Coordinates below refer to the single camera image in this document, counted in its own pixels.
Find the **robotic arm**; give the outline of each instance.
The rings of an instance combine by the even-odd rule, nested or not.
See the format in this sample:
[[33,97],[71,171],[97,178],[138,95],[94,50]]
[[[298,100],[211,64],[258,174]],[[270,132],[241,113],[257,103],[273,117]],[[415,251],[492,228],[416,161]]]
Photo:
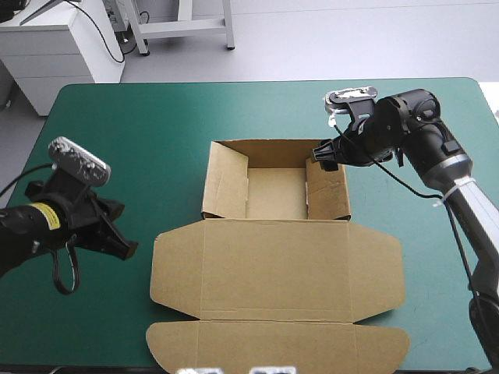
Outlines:
[[350,116],[345,132],[313,150],[313,160],[326,171],[338,164],[370,166],[405,154],[424,184],[440,191],[472,245],[478,264],[470,287],[477,298],[469,317],[483,350],[499,372],[499,211],[471,178],[472,161],[442,122],[437,98],[412,90],[374,100],[377,90],[361,87],[330,92],[325,97],[329,125],[335,116]]
[[[126,240],[112,223],[125,208],[91,190],[105,185],[111,168],[64,137],[50,143],[54,172],[46,183],[30,182],[29,205],[0,209],[0,277],[28,259],[51,253],[54,284],[64,295],[79,285],[75,247],[128,259],[137,243]],[[58,250],[66,248],[73,267],[73,288],[62,284]]]

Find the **cardboard box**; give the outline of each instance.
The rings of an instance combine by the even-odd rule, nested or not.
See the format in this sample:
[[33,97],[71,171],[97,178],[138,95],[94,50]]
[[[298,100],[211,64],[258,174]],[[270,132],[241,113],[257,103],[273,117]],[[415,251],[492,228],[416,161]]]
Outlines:
[[[149,349],[166,371],[282,365],[301,374],[389,374],[401,364],[409,349],[403,330],[358,324],[403,303],[401,246],[326,218],[350,215],[345,171],[308,163],[315,144],[212,143],[203,212],[227,218],[154,243],[151,298],[199,319],[150,326]],[[314,207],[311,200],[327,194],[344,201]],[[316,215],[325,221],[310,219]]]
[[336,220],[351,217],[345,169],[310,161],[319,140],[212,142],[204,187],[205,218]]

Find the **green tabletop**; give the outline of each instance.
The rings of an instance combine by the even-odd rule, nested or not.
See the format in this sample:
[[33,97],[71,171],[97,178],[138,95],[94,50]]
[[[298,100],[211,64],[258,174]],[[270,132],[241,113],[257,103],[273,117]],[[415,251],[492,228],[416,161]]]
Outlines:
[[[81,288],[57,293],[51,258],[25,263],[0,279],[0,362],[51,365],[154,364],[145,332],[157,321],[189,318],[149,298],[154,238],[200,219],[210,141],[334,137],[321,100],[328,90],[371,85],[380,97],[426,88],[443,119],[475,161],[474,177],[499,201],[499,128],[470,79],[387,79],[255,83],[167,83],[68,86],[61,91],[27,167],[48,162],[47,145],[66,136],[112,166],[97,192],[126,209],[117,225],[140,243],[121,261],[79,251]],[[410,166],[388,167],[419,190]],[[10,205],[27,201],[29,180]],[[443,208],[418,199],[382,171],[348,168],[354,222],[403,244],[406,301],[365,323],[400,326],[411,337],[404,369],[486,367],[468,319],[470,293]],[[468,246],[470,258],[475,257]]]

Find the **gray floor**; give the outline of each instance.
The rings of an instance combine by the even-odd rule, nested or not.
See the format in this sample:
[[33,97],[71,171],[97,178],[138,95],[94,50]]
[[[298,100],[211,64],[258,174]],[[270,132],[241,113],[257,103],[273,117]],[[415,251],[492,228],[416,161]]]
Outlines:
[[[220,14],[220,3],[195,0],[194,13]],[[175,11],[172,1],[139,4],[152,21]],[[233,0],[233,9],[235,51],[225,50],[222,35],[152,41],[149,57],[127,56],[122,81],[469,76],[499,82],[499,0]],[[22,170],[43,123],[22,93],[0,112],[0,186]]]

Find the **white cable tie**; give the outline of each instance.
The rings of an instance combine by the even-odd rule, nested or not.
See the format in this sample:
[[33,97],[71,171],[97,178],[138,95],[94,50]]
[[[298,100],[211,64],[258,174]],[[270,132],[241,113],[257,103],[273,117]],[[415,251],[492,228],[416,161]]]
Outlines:
[[467,177],[467,178],[462,178],[461,181],[459,181],[458,183],[456,183],[455,185],[452,186],[452,188],[450,188],[446,193],[445,195],[442,196],[442,198],[440,200],[438,200],[435,204],[434,204],[434,207],[437,208],[439,207],[440,205],[444,205],[445,203],[445,200],[447,200],[447,198],[452,195],[452,193],[456,190],[456,189],[460,189],[462,186],[464,185],[467,185],[468,183],[474,183],[476,182],[476,180],[474,178],[470,178],[470,177]]

